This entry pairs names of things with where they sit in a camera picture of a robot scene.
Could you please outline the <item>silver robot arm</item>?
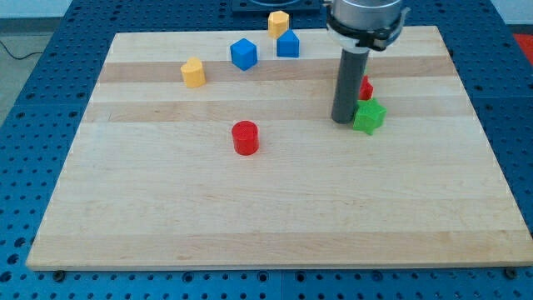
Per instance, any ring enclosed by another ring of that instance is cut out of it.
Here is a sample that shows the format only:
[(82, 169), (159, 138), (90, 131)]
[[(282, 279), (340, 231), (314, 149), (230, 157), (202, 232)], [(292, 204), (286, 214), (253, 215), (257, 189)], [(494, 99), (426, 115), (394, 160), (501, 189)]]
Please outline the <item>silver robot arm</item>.
[(403, 0), (325, 2), (326, 30), (349, 53), (382, 52), (401, 35), (411, 11)]

